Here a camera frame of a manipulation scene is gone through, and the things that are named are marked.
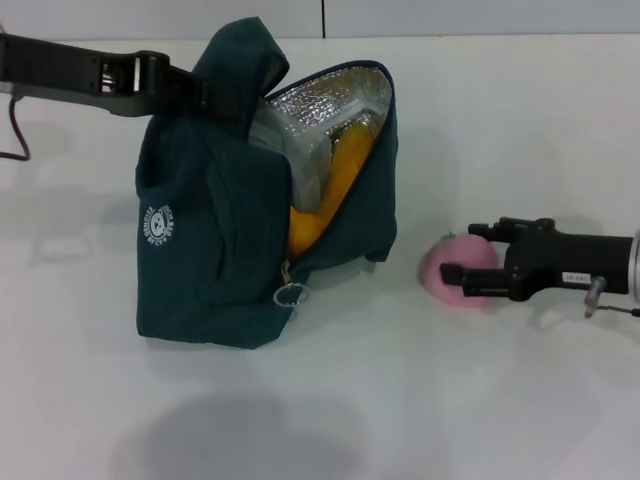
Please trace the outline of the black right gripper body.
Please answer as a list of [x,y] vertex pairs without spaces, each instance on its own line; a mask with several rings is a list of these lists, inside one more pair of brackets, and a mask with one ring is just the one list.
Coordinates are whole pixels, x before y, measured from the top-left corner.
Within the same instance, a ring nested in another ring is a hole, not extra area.
[[510,231],[503,266],[509,299],[526,301],[552,288],[587,290],[597,277],[607,293],[633,292],[634,238],[564,233],[550,218],[504,217],[502,225]]

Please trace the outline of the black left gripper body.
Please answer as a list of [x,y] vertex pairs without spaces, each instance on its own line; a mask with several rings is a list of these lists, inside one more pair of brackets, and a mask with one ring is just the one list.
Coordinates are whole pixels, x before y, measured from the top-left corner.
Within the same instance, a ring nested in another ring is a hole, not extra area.
[[114,54],[15,35],[1,36],[1,88],[17,96],[100,108],[123,117],[172,110],[169,58]]

